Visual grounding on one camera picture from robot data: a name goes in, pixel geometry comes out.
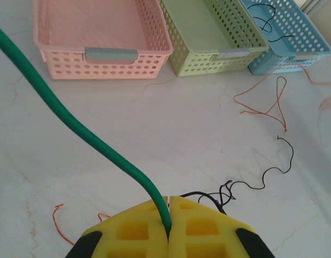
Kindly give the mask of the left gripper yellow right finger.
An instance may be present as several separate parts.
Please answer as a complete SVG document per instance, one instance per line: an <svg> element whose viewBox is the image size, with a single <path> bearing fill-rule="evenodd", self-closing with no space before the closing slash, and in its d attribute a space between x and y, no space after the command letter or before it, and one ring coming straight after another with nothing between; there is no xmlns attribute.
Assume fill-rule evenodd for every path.
<svg viewBox="0 0 331 258"><path fill-rule="evenodd" d="M169 204L169 257L274 257L249 225L184 197Z"/></svg>

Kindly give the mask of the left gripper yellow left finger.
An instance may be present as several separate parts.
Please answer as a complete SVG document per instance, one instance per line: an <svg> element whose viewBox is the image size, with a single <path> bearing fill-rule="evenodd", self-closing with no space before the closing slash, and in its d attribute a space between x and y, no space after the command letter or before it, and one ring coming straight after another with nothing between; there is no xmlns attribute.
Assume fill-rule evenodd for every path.
<svg viewBox="0 0 331 258"><path fill-rule="evenodd" d="M168 257L168 238L154 202L85 230L66 257Z"/></svg>

